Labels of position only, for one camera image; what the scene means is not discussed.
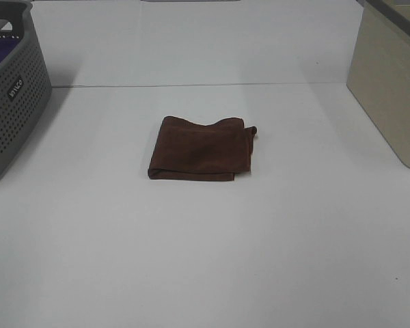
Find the laundry basket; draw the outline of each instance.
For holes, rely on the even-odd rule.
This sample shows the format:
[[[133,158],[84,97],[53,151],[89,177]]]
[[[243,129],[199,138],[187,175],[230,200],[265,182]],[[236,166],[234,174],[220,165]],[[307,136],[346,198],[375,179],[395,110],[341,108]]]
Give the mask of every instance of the laundry basket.
[[[51,95],[51,83],[30,14],[32,4],[0,1],[0,19],[12,24],[0,40],[16,46],[0,61],[0,176],[21,149]]]

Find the white table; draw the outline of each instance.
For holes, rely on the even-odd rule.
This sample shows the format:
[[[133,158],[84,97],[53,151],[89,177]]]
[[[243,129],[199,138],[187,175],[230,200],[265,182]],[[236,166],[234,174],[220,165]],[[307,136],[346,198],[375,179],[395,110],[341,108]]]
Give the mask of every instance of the white table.
[[[346,82],[352,0],[36,1],[54,85]]]
[[[252,173],[152,181],[238,116]],[[410,170],[344,84],[56,89],[0,181],[0,327],[410,328]]]

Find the brand logo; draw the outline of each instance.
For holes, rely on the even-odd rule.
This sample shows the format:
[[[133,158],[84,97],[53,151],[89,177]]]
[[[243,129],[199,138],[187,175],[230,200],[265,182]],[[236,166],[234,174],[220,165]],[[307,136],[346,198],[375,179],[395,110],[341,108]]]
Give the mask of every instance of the brand logo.
[[[11,101],[14,101],[15,97],[17,97],[18,93],[24,86],[24,82],[21,76],[17,77],[15,82],[12,84],[12,87],[8,90],[8,98]]]

